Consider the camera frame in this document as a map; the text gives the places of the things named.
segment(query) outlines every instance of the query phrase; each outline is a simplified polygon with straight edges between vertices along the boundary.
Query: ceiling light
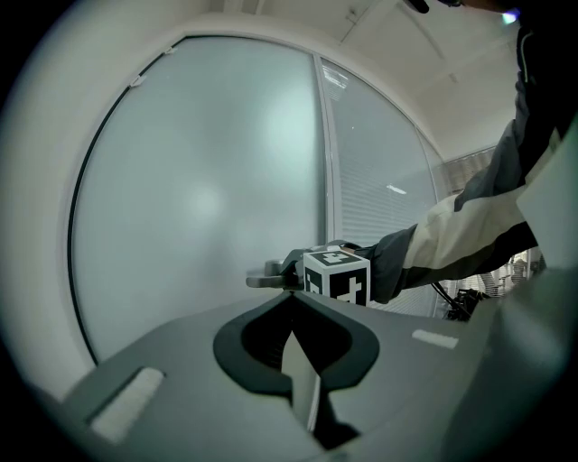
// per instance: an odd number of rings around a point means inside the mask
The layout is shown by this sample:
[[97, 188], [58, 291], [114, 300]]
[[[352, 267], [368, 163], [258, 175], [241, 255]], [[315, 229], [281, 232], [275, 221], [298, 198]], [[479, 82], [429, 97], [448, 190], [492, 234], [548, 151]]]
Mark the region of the ceiling light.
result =
[[400, 188], [396, 188], [394, 185], [392, 184], [388, 184], [386, 186], [386, 188], [391, 189], [392, 191], [396, 192], [397, 194], [407, 194], [403, 189]]
[[517, 20], [517, 15], [514, 12], [507, 12], [502, 14], [502, 21], [504, 24], [512, 24]]

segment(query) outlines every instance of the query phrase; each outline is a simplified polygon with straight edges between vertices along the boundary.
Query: glass panel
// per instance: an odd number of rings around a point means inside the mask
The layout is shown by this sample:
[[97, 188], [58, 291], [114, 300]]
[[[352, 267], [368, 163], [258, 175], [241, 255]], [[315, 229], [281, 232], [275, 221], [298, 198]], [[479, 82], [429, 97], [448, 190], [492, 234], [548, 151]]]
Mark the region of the glass panel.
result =
[[247, 270], [324, 241], [312, 56], [186, 40], [122, 99], [75, 213], [73, 262], [100, 359], [179, 316], [262, 295]]
[[440, 155], [435, 151], [434, 147], [427, 141], [422, 134], [418, 134], [419, 139], [424, 147], [425, 155], [427, 161], [430, 164], [430, 169], [432, 170], [433, 187], [435, 188], [435, 194], [437, 200], [447, 198], [450, 195], [448, 189], [448, 179], [445, 163], [443, 163]]
[[[323, 62], [340, 160], [343, 238], [373, 245], [424, 217], [435, 200], [432, 177], [414, 126], [375, 89]], [[427, 316], [435, 292], [403, 291], [375, 308]]]

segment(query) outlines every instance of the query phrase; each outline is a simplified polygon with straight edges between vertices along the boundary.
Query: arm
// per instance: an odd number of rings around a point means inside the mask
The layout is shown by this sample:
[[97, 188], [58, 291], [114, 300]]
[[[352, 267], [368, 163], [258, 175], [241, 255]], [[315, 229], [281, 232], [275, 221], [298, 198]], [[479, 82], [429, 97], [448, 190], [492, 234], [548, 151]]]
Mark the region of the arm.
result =
[[[371, 261], [375, 301], [387, 303], [403, 289], [492, 271], [512, 254], [536, 245], [516, 205], [526, 188], [527, 167], [520, 153], [529, 147], [541, 154], [549, 134], [545, 141], [528, 143], [534, 136], [527, 136], [527, 87], [519, 72], [516, 118], [501, 136], [489, 167], [460, 195], [442, 200], [417, 225], [355, 251]], [[539, 154], [532, 157], [537, 160]]]

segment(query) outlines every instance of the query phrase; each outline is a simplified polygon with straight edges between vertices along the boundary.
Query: black and white jacket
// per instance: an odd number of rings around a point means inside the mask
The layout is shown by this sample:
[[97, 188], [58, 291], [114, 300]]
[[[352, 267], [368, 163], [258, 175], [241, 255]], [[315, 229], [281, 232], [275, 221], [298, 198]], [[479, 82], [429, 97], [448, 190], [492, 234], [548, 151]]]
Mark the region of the black and white jacket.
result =
[[420, 223], [355, 251], [371, 261], [372, 299], [387, 303], [403, 289], [486, 273], [536, 245], [517, 198], [573, 121], [575, 73], [563, 63], [573, 60], [568, 52], [575, 48], [572, 29], [555, 16], [526, 9], [520, 20], [516, 118], [490, 166], [460, 195], [439, 202]]

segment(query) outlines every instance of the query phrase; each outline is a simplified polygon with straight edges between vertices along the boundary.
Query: ceiling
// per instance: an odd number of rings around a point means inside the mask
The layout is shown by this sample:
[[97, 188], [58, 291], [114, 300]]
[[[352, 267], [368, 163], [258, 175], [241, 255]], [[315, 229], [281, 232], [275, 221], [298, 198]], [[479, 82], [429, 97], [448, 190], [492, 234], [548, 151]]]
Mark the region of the ceiling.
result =
[[306, 24], [369, 58], [413, 99], [450, 160], [494, 145], [514, 115], [517, 25], [428, 4], [428, 14], [398, 0], [214, 0], [210, 8]]

